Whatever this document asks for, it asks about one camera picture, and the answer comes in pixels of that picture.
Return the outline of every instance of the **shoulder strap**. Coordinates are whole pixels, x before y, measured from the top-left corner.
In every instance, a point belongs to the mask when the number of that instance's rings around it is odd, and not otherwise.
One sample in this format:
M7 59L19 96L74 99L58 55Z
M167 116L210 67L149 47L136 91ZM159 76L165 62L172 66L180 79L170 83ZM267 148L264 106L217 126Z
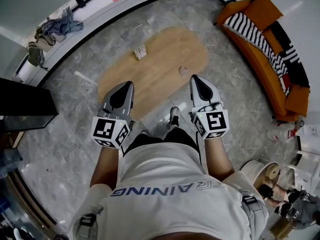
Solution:
M242 194L242 208L249 220L251 230L251 240L258 240L265 229L268 211L264 202L249 195L246 190L240 191Z

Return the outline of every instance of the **orange sofa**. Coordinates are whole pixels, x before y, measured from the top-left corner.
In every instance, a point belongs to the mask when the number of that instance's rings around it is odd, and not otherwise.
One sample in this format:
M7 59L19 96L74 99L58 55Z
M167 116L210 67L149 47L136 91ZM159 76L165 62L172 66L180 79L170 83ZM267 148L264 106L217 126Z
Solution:
M276 116L276 119L278 121L284 122L295 122L297 121L299 115L303 115L305 117L307 116L306 114L308 109L309 89L305 87L295 86L295 84L293 84L293 86L290 87L292 91L290 91L289 95L286 96L282 90L279 78L277 74L274 72L273 68L271 67L269 60L266 58L266 56L258 48L254 47L249 42L243 40L241 37L231 32L226 27L223 27L223 24L226 21L226 19L238 12L242 12L245 15L247 15L247 17L255 25L257 25L256 22L253 20L253 17L251 18L246 13L246 9L251 4L251 0L241 0L227 4L219 14L216 23L219 26L222 26L223 31L226 32L226 34L238 46L238 48L241 50L243 55L250 63L251 67L255 71L255 74L259 78L266 92L266 95L273 107L273 112ZM268 10L267 8L269 8L269 6L262 6L263 10ZM279 52L283 51L281 45L278 43L277 39L274 37L273 33L268 28L264 29L262 31L262 34L275 54L278 54Z

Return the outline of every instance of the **wooden board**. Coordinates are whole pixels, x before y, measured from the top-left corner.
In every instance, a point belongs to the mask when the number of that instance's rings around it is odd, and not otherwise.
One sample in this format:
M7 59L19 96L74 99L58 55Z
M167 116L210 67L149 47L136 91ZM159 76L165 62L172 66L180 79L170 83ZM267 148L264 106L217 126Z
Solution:
M138 60L133 51L107 68L98 82L98 96L104 96L116 85L132 81L133 108L130 115L139 120L162 101L190 81L208 64L208 50L200 39L183 27L169 27L145 43L147 56ZM181 75L180 67L188 73Z

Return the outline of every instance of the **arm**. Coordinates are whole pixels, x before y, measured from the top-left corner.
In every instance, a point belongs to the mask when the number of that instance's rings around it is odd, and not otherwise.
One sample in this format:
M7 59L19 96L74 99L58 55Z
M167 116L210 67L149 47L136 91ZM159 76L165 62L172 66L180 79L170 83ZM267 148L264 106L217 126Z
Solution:
M235 172L235 169L225 151L221 138L211 138L204 141L206 164L209 175L223 181Z
M118 149L103 147L91 178L90 188L95 184L105 184L114 190L118 178L118 161Z

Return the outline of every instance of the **white t-shirt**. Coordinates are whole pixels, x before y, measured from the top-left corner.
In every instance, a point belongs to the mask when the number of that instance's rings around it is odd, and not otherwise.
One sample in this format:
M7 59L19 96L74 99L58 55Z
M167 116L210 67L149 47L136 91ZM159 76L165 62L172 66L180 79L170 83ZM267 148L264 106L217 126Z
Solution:
M250 240L242 195L231 186L261 197L243 172L220 182L206 174L192 147L165 142L131 150L118 173L115 190L91 187L71 222L70 239L75 221L99 206L98 240L150 240L175 232Z

